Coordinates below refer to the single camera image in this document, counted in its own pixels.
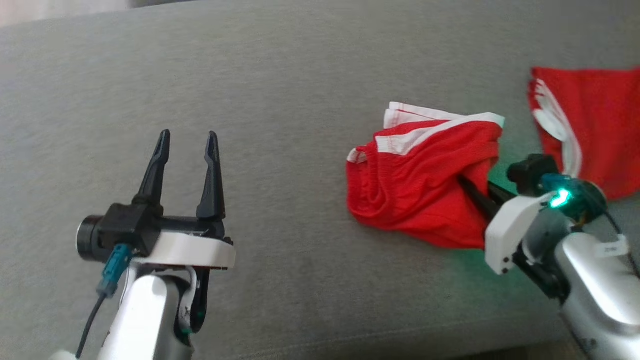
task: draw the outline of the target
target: white label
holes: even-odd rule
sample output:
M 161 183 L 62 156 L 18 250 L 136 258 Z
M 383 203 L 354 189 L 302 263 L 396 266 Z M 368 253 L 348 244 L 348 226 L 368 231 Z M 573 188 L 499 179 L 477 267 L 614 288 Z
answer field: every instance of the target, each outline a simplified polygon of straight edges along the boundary
M 618 241 L 596 245 L 595 252 L 596 258 L 627 255 L 629 253 L 629 242 L 626 236 L 618 235 Z

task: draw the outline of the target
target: white stripe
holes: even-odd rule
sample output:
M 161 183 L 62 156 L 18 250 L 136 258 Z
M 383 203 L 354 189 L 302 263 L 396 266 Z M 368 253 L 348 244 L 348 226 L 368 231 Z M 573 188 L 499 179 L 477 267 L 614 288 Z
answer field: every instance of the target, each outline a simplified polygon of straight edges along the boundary
M 556 97 L 541 79 L 536 80 L 536 100 L 540 109 L 534 110 L 534 118 L 546 132 L 562 141 L 563 174 L 578 177 L 582 168 L 580 143 Z
M 347 156 L 347 161 L 354 164 L 361 164 L 367 161 L 367 155 L 362 151 L 353 149 L 349 153 L 349 156 Z
M 437 133 L 441 133 L 442 131 L 452 129 L 456 126 L 467 124 L 469 122 L 475 122 L 475 121 L 493 122 L 494 124 L 497 124 L 500 127 L 504 125 L 504 117 L 501 117 L 500 115 L 496 115 L 494 113 L 489 113 L 489 114 L 491 114 L 491 116 L 485 117 L 482 119 L 476 119 L 476 118 L 470 119 L 472 117 L 468 117 L 467 119 L 464 119 L 464 120 L 453 120 L 453 121 L 445 122 L 435 127 L 423 127 L 421 129 L 416 129 L 403 135 L 376 136 L 376 143 L 378 144 L 378 152 L 386 152 L 390 154 L 405 156 L 414 147 L 424 143 L 431 136 Z
M 465 117 L 464 115 L 447 113 L 446 111 L 436 109 L 421 108 L 419 106 L 403 104 L 401 102 L 390 102 L 389 110 L 402 110 L 408 113 L 413 113 L 436 120 L 463 120 L 463 118 Z
M 411 122 L 422 122 L 429 120 L 484 120 L 487 118 L 502 119 L 500 127 L 504 127 L 504 117 L 496 115 L 494 113 L 482 113 L 474 115 L 458 115 L 447 113 L 446 111 L 420 108 L 418 106 L 407 105 L 401 102 L 390 102 L 389 109 L 385 111 L 384 128 L 391 129 L 401 124 L 408 124 Z

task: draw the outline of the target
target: red cloth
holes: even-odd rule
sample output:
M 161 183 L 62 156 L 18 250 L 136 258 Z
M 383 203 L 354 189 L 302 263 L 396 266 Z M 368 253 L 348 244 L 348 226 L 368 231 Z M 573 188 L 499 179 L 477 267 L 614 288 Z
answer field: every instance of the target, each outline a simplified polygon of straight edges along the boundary
M 640 190 L 640 68 L 533 68 L 529 104 L 545 153 L 611 199 Z
M 462 116 L 397 102 L 385 129 L 347 161 L 347 205 L 361 223 L 433 245 L 483 249 L 488 225 L 457 176 L 487 194 L 504 118 Z

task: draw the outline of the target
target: blue cable connector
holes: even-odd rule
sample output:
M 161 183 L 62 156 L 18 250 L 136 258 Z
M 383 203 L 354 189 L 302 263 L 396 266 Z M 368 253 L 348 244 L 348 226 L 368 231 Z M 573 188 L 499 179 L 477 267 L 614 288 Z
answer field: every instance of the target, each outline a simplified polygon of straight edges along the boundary
M 133 253 L 128 245 L 116 245 L 102 271 L 102 280 L 95 291 L 107 299 L 113 298 L 118 289 L 118 281 L 129 267 L 132 258 Z

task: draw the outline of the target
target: red fabric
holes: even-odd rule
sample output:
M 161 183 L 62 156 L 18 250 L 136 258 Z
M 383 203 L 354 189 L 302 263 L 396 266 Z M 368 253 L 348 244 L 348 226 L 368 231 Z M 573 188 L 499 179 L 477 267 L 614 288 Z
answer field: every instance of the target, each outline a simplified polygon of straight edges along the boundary
M 536 80 L 543 80 L 566 114 L 582 150 L 579 178 L 611 199 L 640 190 L 640 68 L 559 70 L 536 67 L 529 87 L 531 110 L 540 109 Z M 545 153 L 562 168 L 563 143 L 538 126 Z
M 378 229 L 402 231 L 441 247 L 483 249 L 488 224 L 457 176 L 466 176 L 487 193 L 502 128 L 494 122 L 467 122 L 431 135 L 406 155 L 378 151 L 378 136 L 447 122 L 425 120 L 382 130 L 355 149 L 364 153 L 358 159 L 366 156 L 366 161 L 347 162 L 348 208 L 359 222 Z

